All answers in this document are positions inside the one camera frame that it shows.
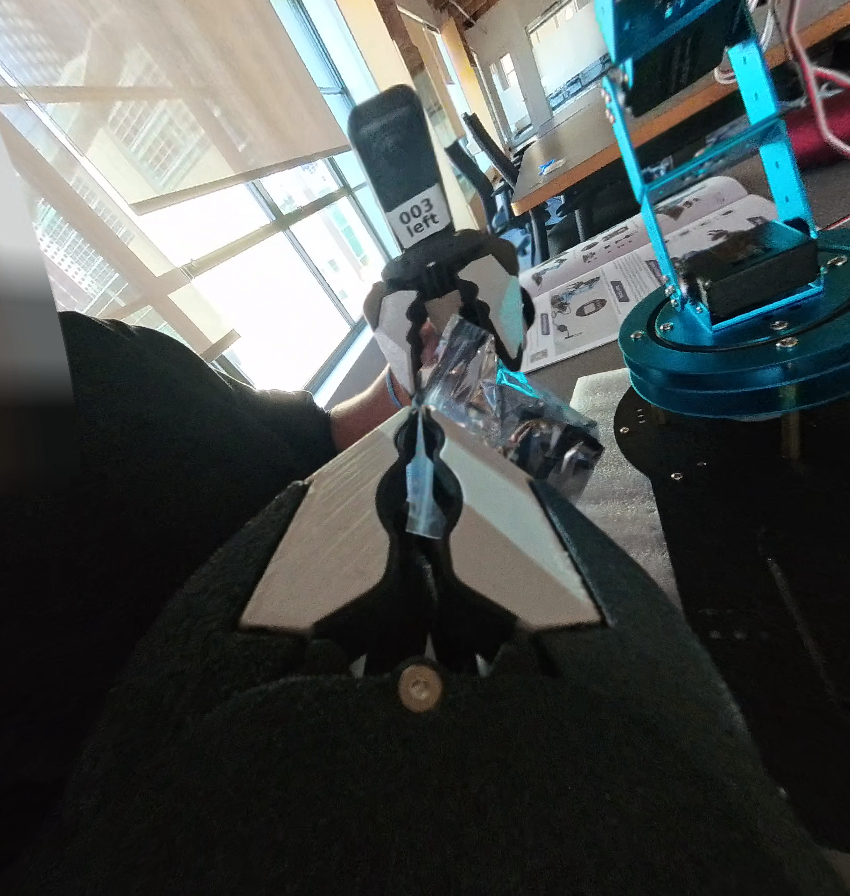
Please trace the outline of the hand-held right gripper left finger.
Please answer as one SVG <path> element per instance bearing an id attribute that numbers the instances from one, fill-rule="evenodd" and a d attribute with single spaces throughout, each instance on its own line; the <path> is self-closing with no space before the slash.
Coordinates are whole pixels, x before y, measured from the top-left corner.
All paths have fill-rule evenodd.
<path id="1" fill-rule="evenodd" d="M 399 411 L 305 481 L 307 490 L 240 617 L 243 629 L 313 633 L 386 573 L 378 487 L 399 459 Z"/>

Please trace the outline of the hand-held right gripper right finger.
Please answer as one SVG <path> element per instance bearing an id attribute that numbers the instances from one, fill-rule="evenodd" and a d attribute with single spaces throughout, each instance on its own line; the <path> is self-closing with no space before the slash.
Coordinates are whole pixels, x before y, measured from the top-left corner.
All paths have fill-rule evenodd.
<path id="1" fill-rule="evenodd" d="M 441 413 L 438 458 L 461 489 L 450 527 L 456 579 L 528 631 L 598 624 L 600 613 L 556 534 L 531 477 Z"/>

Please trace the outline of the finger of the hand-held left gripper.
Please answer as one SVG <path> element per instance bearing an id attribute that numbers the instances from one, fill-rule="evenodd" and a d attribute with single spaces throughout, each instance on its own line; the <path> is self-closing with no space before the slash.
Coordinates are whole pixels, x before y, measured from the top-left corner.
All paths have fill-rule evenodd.
<path id="1" fill-rule="evenodd" d="M 498 258 L 488 254 L 465 265 L 460 271 L 460 280 L 477 289 L 478 325 L 494 335 L 504 366 L 521 370 L 534 308 L 520 286 L 518 274 L 509 273 Z"/>
<path id="2" fill-rule="evenodd" d="M 432 363 L 432 324 L 415 289 L 375 283 L 364 301 L 364 318 L 385 357 L 394 388 L 412 403 L 419 371 Z"/>

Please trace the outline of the silver foil bag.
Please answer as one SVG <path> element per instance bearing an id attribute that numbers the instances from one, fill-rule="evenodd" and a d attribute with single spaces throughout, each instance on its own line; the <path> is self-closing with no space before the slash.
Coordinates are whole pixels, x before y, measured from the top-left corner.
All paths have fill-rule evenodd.
<path id="1" fill-rule="evenodd" d="M 438 471 L 438 437 L 452 426 L 534 483 L 576 505 L 604 454 L 594 420 L 513 372 L 498 338 L 452 314 L 392 447 L 397 459 L 378 489 L 381 521 L 395 532 L 438 540 L 450 531 L 453 486 Z"/>

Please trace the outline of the person's left forearm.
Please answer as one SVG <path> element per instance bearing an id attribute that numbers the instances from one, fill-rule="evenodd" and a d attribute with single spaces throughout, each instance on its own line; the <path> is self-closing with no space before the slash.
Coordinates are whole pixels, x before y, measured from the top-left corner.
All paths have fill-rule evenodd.
<path id="1" fill-rule="evenodd" d="M 363 392 L 329 411 L 330 434 L 337 452 L 352 447 L 408 404 L 408 392 L 387 365 Z"/>

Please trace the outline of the black conference chair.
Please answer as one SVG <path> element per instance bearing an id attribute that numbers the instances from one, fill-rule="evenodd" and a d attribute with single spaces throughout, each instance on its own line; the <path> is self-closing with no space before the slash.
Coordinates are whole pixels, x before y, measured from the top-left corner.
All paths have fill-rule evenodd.
<path id="1" fill-rule="evenodd" d="M 465 179 L 480 198 L 486 220 L 486 231 L 495 233 L 494 218 L 497 214 L 498 206 L 495 188 L 491 181 L 479 168 L 469 151 L 467 151 L 463 138 L 457 138 L 453 143 L 446 146 L 444 151 L 456 172 Z"/>
<path id="2" fill-rule="evenodd" d="M 515 166 L 513 159 L 490 136 L 486 127 L 474 113 L 463 113 L 465 127 L 475 140 L 480 151 L 483 151 L 493 168 L 497 170 L 504 181 L 515 188 L 519 176 L 519 168 Z"/>

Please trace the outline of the printed instruction manual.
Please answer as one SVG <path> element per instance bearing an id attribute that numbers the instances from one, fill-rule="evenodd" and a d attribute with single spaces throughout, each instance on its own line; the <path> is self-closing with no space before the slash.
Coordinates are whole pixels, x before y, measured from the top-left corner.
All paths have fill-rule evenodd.
<path id="1" fill-rule="evenodd" d="M 725 175 L 667 198 L 655 212 L 673 261 L 777 218 L 771 200 L 749 194 Z M 521 367 L 531 374 L 615 342 L 630 310 L 662 284 L 662 271 L 637 214 L 521 273 L 519 280 L 535 308 Z"/>

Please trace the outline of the white foam sheet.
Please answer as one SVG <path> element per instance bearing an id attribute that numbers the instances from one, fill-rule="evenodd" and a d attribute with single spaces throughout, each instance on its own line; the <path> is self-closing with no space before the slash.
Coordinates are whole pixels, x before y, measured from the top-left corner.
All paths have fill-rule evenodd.
<path id="1" fill-rule="evenodd" d="M 604 452 L 580 496 L 581 513 L 612 539 L 682 609 L 650 480 L 624 457 L 613 421 L 629 388 L 623 368 L 581 377 L 572 406 L 598 425 Z"/>

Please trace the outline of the large glass window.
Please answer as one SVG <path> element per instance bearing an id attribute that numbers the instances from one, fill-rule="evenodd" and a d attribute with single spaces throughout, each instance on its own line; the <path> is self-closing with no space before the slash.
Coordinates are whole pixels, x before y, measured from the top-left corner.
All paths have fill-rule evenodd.
<path id="1" fill-rule="evenodd" d="M 395 251 L 337 2 L 0 1 L 0 133 L 60 310 L 317 389 Z"/>

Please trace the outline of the brown wooden table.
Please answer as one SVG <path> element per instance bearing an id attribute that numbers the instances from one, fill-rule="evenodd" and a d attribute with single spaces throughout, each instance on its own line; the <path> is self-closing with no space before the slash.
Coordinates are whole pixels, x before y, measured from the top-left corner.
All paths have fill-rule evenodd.
<path id="1" fill-rule="evenodd" d="M 565 117 L 525 151 L 513 190 L 512 209 L 519 213 L 533 210 L 596 175 L 601 180 L 609 175 L 626 176 L 601 84 L 578 98 Z"/>

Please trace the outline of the person's black clothing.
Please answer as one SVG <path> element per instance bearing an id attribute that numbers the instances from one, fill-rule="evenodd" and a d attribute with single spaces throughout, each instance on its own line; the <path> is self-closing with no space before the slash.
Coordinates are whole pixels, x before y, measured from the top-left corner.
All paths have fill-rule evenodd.
<path id="1" fill-rule="evenodd" d="M 59 318 L 79 468 L 46 494 L 0 496 L 0 875 L 164 605 L 337 453 L 309 393 L 256 391 L 157 330 Z"/>

